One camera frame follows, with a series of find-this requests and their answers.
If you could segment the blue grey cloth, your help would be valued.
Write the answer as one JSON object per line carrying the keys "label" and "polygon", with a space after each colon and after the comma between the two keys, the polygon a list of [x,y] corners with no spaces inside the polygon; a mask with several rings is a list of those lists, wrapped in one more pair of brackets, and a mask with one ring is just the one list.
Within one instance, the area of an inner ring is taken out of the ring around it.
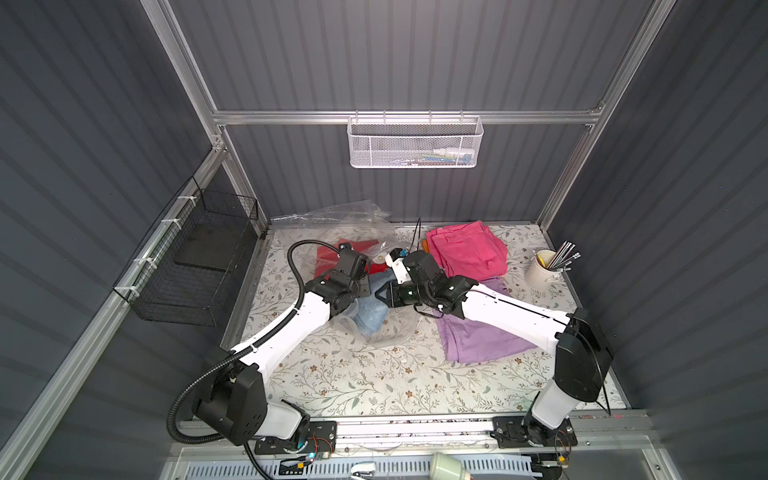
{"label": "blue grey cloth", "polygon": [[352,319],[359,332],[365,337],[376,334],[386,319],[389,307],[379,300],[375,293],[392,280],[396,280],[392,270],[370,275],[370,295],[357,299],[358,310]]}

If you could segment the pink cloth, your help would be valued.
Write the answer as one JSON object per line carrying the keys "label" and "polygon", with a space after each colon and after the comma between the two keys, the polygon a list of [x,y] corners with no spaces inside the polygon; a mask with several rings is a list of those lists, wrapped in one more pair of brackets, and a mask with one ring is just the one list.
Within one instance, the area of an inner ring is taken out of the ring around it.
{"label": "pink cloth", "polygon": [[478,281],[508,272],[508,247],[481,221],[440,227],[426,234],[431,255],[447,276]]}

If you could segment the clear plastic vacuum bag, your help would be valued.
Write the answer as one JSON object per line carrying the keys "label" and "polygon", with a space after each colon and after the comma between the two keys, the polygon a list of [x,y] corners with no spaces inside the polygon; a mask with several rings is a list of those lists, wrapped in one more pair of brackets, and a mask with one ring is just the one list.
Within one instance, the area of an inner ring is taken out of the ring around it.
{"label": "clear plastic vacuum bag", "polygon": [[338,257],[340,238],[353,241],[376,239],[380,246],[374,260],[384,260],[393,248],[404,248],[404,241],[396,234],[396,227],[387,220],[388,215],[372,202],[360,201],[325,207],[304,214],[284,215],[273,221],[273,226],[283,236],[287,260],[292,270],[300,274],[304,300],[299,313],[291,320],[288,330],[299,332],[311,319],[309,313],[319,310],[323,321],[313,323],[315,330],[332,328],[352,335],[357,341],[372,347],[388,347],[406,342],[416,330],[417,319],[396,320],[386,326],[390,313],[401,308],[389,308],[380,330],[370,336],[363,336],[352,317],[358,310],[358,298],[349,294],[336,295],[326,283],[331,269],[314,277],[318,247],[330,249]]}

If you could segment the purple cloth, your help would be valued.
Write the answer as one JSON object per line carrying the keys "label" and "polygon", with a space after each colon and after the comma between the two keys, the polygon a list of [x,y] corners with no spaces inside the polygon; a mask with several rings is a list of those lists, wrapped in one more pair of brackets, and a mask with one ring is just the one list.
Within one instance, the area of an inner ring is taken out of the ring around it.
{"label": "purple cloth", "polygon": [[510,357],[536,346],[494,326],[445,315],[436,320],[445,359],[474,364]]}

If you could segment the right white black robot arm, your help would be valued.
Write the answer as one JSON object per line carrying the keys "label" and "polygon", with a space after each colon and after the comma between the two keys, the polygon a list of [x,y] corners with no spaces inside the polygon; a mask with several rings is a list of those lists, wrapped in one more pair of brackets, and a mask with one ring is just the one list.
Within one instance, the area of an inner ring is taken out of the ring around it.
{"label": "right white black robot arm", "polygon": [[555,359],[551,380],[537,395],[526,423],[555,433],[577,404],[596,401],[613,360],[599,325],[582,308],[572,313],[538,307],[496,292],[472,278],[449,277],[431,254],[395,248],[385,256],[395,279],[375,292],[390,308],[424,306],[495,327]]}

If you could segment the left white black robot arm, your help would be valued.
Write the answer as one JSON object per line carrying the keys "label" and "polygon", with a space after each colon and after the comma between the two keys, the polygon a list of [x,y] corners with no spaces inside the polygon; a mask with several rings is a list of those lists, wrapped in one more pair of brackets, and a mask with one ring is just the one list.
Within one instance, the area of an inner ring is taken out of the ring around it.
{"label": "left white black robot arm", "polygon": [[[306,245],[330,250],[336,263],[312,280],[304,280],[293,254]],[[296,301],[267,327],[222,354],[213,356],[207,374],[190,390],[192,412],[215,434],[204,441],[226,439],[236,446],[261,437],[284,441],[291,450],[307,442],[310,417],[286,400],[267,398],[269,379],[279,364],[312,333],[370,294],[371,260],[343,243],[319,240],[291,245],[286,259],[298,283]]]}

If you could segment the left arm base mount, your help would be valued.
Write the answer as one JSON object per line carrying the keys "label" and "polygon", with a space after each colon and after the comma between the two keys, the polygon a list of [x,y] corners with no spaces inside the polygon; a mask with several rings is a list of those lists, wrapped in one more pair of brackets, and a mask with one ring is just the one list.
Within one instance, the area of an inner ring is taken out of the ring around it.
{"label": "left arm base mount", "polygon": [[256,455],[289,455],[309,453],[333,453],[338,436],[335,421],[310,420],[301,424],[297,432],[287,440],[277,437],[256,439],[253,447]]}

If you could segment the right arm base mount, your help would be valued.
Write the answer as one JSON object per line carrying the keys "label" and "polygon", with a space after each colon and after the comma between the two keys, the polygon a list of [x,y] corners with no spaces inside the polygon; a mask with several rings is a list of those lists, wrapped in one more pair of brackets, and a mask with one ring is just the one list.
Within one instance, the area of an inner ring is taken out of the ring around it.
{"label": "right arm base mount", "polygon": [[578,445],[575,429],[566,417],[555,429],[546,427],[531,414],[495,416],[488,434],[500,448],[564,447],[570,450]]}

